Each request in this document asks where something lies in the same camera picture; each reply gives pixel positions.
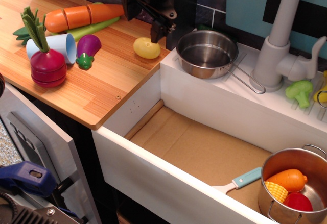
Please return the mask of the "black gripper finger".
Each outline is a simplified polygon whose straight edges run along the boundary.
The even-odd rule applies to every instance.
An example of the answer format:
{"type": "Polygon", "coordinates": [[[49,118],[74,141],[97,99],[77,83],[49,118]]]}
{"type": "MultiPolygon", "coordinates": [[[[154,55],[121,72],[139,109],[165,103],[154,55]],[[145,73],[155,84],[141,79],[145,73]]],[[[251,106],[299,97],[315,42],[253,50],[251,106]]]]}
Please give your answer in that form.
{"type": "Polygon", "coordinates": [[[154,20],[151,26],[151,42],[158,43],[160,39],[166,37],[169,33],[176,29],[176,24],[154,20]]]}
{"type": "Polygon", "coordinates": [[[122,5],[125,13],[125,17],[128,21],[136,18],[142,12],[141,6],[137,0],[122,0],[122,5]]]}

